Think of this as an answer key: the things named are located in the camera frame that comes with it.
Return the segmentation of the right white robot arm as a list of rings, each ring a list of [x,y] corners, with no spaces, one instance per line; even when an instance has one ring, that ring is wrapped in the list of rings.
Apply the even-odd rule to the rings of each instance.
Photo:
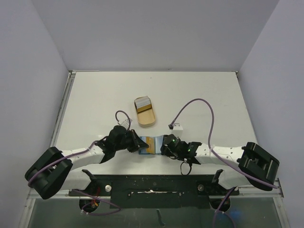
[[[240,147],[212,147],[201,142],[182,141],[170,134],[164,136],[161,153],[189,165],[225,165],[211,183],[216,194],[249,184],[264,191],[276,188],[274,182],[280,162],[254,142]]]

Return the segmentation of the blue leather card holder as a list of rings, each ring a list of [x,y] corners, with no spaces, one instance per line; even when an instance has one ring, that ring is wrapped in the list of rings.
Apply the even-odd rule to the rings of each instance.
[[[157,136],[157,137],[149,137],[149,136],[141,136],[142,139],[146,144],[148,144],[148,148],[139,150],[140,155],[161,155],[161,147],[163,142],[164,135]]]

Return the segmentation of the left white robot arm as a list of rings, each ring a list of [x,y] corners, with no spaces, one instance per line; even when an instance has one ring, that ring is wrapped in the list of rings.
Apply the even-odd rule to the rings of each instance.
[[[112,159],[117,151],[137,152],[149,148],[135,132],[116,125],[107,136],[93,141],[87,148],[61,151],[48,148],[28,169],[25,179],[44,200],[53,197],[61,189],[79,189],[85,195],[95,193],[97,183],[84,179],[79,185],[66,185],[69,173],[90,164],[101,164]]]

